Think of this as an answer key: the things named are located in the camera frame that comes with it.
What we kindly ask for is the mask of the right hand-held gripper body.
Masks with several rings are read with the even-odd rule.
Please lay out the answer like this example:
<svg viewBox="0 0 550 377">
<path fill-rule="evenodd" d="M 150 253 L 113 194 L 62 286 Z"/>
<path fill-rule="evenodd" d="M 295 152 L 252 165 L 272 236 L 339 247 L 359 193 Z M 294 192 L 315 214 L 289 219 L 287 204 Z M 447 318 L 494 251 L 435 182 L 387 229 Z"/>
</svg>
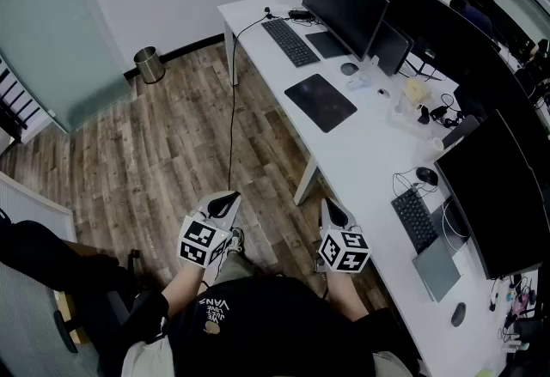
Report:
<svg viewBox="0 0 550 377">
<path fill-rule="evenodd" d="M 349 229 L 328 229 L 321 232 L 317 253 L 321 271 L 360 273 L 370 259 L 371 250 L 362 229 L 353 225 Z"/>
</svg>

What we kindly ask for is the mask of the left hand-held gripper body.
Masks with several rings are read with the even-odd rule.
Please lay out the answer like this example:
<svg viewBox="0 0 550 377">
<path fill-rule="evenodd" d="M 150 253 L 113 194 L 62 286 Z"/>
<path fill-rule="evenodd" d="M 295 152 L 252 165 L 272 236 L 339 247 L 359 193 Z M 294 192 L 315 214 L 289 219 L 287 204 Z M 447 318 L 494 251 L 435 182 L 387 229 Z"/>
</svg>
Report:
<svg viewBox="0 0 550 377">
<path fill-rule="evenodd" d="M 199 207 L 193 210 L 180 228 L 177 245 L 179 261 L 188 261 L 206 269 L 223 255 L 234 221 L 209 219 Z"/>
</svg>

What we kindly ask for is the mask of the person's right forearm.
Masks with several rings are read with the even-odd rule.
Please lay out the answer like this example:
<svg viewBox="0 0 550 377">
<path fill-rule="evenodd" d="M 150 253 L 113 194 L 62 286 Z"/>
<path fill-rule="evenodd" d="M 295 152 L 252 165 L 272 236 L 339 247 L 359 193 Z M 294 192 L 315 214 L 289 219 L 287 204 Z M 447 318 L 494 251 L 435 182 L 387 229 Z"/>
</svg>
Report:
<svg viewBox="0 0 550 377">
<path fill-rule="evenodd" d="M 327 290 L 331 305 L 355 322 L 369 314 L 348 273 L 327 272 Z"/>
</svg>

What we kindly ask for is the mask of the person's left forearm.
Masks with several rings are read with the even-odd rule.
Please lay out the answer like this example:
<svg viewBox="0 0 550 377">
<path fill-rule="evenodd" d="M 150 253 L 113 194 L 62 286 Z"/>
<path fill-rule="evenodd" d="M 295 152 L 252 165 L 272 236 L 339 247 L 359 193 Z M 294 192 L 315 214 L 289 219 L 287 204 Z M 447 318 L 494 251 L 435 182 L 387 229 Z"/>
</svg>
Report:
<svg viewBox="0 0 550 377">
<path fill-rule="evenodd" d="M 180 271 L 162 291 L 168 303 L 168 317 L 171 319 L 182 312 L 199 293 L 205 275 L 205 268 L 184 261 Z"/>
</svg>

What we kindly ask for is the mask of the black mouse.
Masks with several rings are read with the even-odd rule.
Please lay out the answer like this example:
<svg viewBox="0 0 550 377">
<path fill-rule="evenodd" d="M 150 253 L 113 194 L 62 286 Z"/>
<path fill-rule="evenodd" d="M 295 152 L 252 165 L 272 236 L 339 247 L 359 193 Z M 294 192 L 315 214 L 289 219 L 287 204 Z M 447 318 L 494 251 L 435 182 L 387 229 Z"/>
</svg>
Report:
<svg viewBox="0 0 550 377">
<path fill-rule="evenodd" d="M 434 170 L 428 167 L 417 167 L 415 173 L 416 173 L 416 177 L 421 182 L 431 186 L 438 185 L 439 178 L 437 173 Z"/>
</svg>

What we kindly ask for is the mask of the black mouse desk edge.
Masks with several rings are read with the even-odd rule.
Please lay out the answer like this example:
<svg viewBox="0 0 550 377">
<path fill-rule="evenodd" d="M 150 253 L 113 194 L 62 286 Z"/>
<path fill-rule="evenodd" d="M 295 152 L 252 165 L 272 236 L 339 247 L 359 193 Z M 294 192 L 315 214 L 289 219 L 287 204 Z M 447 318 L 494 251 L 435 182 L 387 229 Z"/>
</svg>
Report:
<svg viewBox="0 0 550 377">
<path fill-rule="evenodd" d="M 450 322 L 453 327 L 459 327 L 465 319 L 467 305 L 464 302 L 459 302 L 456 305 L 454 312 L 451 315 Z"/>
</svg>

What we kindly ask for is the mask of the person's grey sneaker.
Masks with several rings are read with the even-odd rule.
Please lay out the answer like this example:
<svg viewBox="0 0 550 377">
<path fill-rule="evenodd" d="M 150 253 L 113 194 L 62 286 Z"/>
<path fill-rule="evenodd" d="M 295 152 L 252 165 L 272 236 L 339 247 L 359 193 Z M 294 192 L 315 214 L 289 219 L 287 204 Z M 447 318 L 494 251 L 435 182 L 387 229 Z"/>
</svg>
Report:
<svg viewBox="0 0 550 377">
<path fill-rule="evenodd" d="M 225 254 L 244 255 L 244 232 L 241 228 L 232 228 L 232 235 L 225 247 Z"/>
</svg>

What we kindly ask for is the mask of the person's olive trouser leg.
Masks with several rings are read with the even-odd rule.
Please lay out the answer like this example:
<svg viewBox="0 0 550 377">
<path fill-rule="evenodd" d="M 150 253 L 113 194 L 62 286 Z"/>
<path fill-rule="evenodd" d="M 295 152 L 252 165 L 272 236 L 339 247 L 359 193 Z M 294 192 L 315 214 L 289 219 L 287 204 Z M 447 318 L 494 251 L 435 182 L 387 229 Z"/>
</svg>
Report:
<svg viewBox="0 0 550 377">
<path fill-rule="evenodd" d="M 242 252 L 229 251 L 214 284 L 254 277 L 258 273 L 256 265 L 248 260 Z"/>
</svg>

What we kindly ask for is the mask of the compact black keyboard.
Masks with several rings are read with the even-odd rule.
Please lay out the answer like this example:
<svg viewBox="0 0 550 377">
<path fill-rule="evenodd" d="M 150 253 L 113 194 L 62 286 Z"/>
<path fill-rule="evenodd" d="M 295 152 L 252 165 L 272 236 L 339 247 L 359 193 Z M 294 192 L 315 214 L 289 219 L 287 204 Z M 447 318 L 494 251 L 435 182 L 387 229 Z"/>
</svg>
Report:
<svg viewBox="0 0 550 377">
<path fill-rule="evenodd" d="M 422 197 L 410 188 L 391 202 L 417 254 L 422 253 L 438 237 Z"/>
</svg>

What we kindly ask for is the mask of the closed grey laptop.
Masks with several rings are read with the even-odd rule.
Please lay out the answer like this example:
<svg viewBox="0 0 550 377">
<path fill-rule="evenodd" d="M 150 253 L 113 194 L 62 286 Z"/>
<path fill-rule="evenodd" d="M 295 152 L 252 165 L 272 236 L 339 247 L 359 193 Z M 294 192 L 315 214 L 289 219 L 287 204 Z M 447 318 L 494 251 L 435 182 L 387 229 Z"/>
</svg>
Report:
<svg viewBox="0 0 550 377">
<path fill-rule="evenodd" d="M 437 237 L 413 261 L 430 298 L 440 302 L 461 278 L 447 250 L 447 243 Z"/>
</svg>

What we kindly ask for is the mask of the person's black shirt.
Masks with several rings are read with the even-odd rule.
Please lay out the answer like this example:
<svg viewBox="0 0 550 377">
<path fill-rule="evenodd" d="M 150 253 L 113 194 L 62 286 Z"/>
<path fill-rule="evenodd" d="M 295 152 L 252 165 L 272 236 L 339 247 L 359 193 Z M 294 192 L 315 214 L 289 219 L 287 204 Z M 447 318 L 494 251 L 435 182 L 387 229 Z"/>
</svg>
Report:
<svg viewBox="0 0 550 377">
<path fill-rule="evenodd" d="M 207 289 L 162 337 L 128 350 L 122 377 L 418 377 L 386 316 L 351 320 L 290 277 L 246 277 Z"/>
</svg>

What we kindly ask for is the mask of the clear plastic packaging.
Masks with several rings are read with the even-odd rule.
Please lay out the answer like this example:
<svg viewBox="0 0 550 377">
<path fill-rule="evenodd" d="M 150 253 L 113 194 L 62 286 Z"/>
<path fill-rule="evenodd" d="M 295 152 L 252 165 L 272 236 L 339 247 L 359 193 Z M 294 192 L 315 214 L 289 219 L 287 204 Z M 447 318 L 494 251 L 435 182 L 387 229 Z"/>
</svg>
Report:
<svg viewBox="0 0 550 377">
<path fill-rule="evenodd" d="M 346 83 L 347 88 L 350 91 L 356 91 L 360 88 L 369 88 L 372 85 L 372 78 L 370 74 L 365 72 L 358 72 Z"/>
</svg>

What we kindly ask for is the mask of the metal trash can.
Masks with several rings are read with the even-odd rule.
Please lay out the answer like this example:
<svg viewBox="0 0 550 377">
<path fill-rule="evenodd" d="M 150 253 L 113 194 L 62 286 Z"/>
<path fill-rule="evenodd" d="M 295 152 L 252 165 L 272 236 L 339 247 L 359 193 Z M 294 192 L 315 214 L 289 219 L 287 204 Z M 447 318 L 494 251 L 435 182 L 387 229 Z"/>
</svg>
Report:
<svg viewBox="0 0 550 377">
<path fill-rule="evenodd" d="M 156 83 L 165 75 L 164 65 L 154 46 L 146 46 L 139 50 L 134 55 L 133 61 L 146 84 Z"/>
</svg>

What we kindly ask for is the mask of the grey tablet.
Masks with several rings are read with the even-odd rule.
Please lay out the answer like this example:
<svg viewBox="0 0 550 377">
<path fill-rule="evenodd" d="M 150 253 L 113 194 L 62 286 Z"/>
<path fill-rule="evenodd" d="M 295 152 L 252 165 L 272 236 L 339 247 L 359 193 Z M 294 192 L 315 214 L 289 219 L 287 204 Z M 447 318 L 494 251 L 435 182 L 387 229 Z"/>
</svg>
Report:
<svg viewBox="0 0 550 377">
<path fill-rule="evenodd" d="M 471 134 L 479 125 L 480 122 L 475 116 L 468 115 L 442 139 L 443 148 L 448 149 L 453 146 L 459 140 Z"/>
</svg>

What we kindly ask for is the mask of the curved black monitor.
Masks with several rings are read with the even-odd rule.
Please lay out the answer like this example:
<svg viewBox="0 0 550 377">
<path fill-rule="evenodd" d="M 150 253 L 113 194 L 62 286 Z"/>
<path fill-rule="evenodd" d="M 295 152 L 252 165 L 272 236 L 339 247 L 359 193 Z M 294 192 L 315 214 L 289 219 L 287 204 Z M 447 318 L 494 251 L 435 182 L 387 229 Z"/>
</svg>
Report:
<svg viewBox="0 0 550 377">
<path fill-rule="evenodd" d="M 435 162 L 486 277 L 539 268 L 550 250 L 541 188 L 510 127 L 493 112 Z"/>
</svg>

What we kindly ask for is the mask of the black office chair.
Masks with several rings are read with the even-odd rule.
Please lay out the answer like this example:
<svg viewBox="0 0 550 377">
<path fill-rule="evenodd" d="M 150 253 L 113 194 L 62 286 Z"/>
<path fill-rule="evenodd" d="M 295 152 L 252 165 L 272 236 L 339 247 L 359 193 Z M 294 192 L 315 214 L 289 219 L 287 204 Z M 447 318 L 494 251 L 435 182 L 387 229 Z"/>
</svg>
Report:
<svg viewBox="0 0 550 377">
<path fill-rule="evenodd" d="M 54 318 L 72 352 L 71 331 L 82 328 L 100 351 L 125 322 L 138 295 L 134 261 L 140 255 L 130 250 L 126 267 L 105 253 L 82 255 L 44 225 L 12 222 L 0 208 L 0 263 L 72 299 L 76 315 L 67 322 Z"/>
</svg>

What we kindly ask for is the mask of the white cabinet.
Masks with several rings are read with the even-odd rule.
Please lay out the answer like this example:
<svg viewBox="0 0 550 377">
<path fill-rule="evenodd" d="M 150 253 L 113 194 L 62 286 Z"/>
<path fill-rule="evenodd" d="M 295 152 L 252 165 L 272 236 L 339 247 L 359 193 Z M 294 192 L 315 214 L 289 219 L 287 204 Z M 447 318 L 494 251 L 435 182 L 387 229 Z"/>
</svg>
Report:
<svg viewBox="0 0 550 377">
<path fill-rule="evenodd" d="M 62 240 L 76 242 L 71 210 L 37 194 L 0 172 L 0 209 L 13 222 L 39 222 Z"/>
</svg>

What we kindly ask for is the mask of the long black keyboard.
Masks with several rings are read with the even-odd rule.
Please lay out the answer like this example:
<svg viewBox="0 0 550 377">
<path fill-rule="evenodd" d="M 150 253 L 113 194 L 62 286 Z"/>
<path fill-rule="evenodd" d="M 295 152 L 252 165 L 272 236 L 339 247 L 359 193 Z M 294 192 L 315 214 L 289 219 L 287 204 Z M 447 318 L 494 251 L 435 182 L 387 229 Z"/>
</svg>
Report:
<svg viewBox="0 0 550 377">
<path fill-rule="evenodd" d="M 272 19 L 263 22 L 261 26 L 295 67 L 299 68 L 320 61 L 303 39 L 283 19 Z"/>
</svg>

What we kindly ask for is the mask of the dark standing laptop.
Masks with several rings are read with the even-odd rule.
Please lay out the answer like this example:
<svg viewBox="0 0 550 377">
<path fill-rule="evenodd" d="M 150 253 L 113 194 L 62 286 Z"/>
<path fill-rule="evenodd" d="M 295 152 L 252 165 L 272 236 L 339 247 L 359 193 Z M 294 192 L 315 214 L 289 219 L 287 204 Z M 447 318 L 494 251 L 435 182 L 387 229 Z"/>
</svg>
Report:
<svg viewBox="0 0 550 377">
<path fill-rule="evenodd" d="M 389 22 L 382 21 L 368 55 L 370 58 L 378 58 L 377 65 L 386 76 L 393 76 L 400 71 L 413 47 L 412 37 Z"/>
</svg>

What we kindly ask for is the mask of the row of black monitor backs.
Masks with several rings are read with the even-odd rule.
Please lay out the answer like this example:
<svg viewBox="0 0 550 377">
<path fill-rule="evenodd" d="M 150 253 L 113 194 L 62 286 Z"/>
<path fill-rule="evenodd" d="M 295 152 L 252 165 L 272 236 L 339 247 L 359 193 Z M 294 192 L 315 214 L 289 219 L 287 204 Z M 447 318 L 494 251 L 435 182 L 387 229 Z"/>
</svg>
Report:
<svg viewBox="0 0 550 377">
<path fill-rule="evenodd" d="M 537 180 L 550 185 L 550 138 L 492 40 L 440 0 L 390 0 L 388 18 L 413 39 L 414 55 L 458 85 L 465 114 L 502 114 Z"/>
</svg>

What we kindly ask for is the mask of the large black monitor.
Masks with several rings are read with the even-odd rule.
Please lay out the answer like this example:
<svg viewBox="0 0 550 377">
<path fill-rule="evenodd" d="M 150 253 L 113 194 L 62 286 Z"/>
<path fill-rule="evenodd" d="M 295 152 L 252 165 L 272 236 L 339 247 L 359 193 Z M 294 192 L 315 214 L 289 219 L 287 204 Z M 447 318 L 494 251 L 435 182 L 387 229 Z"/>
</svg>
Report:
<svg viewBox="0 0 550 377">
<path fill-rule="evenodd" d="M 302 6 L 358 60 L 364 60 L 389 0 L 302 0 Z"/>
</svg>

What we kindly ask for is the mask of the black rack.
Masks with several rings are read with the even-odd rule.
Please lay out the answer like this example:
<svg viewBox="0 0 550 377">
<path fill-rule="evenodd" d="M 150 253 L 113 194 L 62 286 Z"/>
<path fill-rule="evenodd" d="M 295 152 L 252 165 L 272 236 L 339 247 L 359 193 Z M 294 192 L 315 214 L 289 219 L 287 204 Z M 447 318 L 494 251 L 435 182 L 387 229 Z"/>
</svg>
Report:
<svg viewBox="0 0 550 377">
<path fill-rule="evenodd" d="M 42 115 L 40 104 L 0 55 L 0 128 L 20 143 Z"/>
</svg>

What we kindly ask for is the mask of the frosted glass partition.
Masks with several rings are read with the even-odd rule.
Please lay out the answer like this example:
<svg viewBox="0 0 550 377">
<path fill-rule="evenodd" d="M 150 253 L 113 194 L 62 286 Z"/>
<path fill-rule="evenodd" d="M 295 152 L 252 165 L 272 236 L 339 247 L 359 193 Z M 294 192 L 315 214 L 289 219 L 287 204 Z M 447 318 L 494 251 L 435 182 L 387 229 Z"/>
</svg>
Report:
<svg viewBox="0 0 550 377">
<path fill-rule="evenodd" d="M 0 55 L 66 132 L 130 90 L 97 0 L 0 0 Z"/>
</svg>

